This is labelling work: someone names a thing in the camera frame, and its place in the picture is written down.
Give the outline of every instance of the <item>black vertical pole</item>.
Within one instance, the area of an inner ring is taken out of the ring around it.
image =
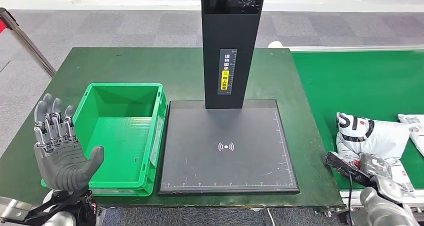
[[[264,0],[201,0],[206,109],[242,108]]]

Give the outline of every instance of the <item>plastic bag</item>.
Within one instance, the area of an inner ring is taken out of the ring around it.
[[[347,147],[357,155],[361,152],[383,159],[400,159],[407,145],[409,126],[398,122],[370,120],[344,113],[337,113],[338,153]]]
[[[410,125],[410,137],[418,151],[424,156],[424,115],[398,114],[397,117],[402,123]]]
[[[390,164],[392,179],[402,193],[415,197],[415,190],[399,159],[407,145],[411,124],[370,120],[344,113],[337,113],[337,152],[351,165],[361,169],[359,155],[375,155]]]

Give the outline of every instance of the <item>white label sticker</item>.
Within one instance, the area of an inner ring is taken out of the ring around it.
[[[162,129],[162,121],[163,119],[161,117],[157,118],[156,122],[156,134],[154,135],[154,142],[153,142],[153,148],[151,149],[150,153],[150,162],[153,164],[153,166],[156,167],[156,163],[158,162],[158,149],[159,149],[159,141],[161,140],[161,129]]]

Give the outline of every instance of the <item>green plastic crate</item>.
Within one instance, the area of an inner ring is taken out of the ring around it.
[[[161,84],[92,83],[74,115],[85,157],[104,147],[90,180],[97,196],[149,196],[153,191],[167,102]]]

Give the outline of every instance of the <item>black platform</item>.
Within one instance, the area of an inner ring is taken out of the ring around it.
[[[161,194],[299,192],[275,100],[171,101],[164,153]]]

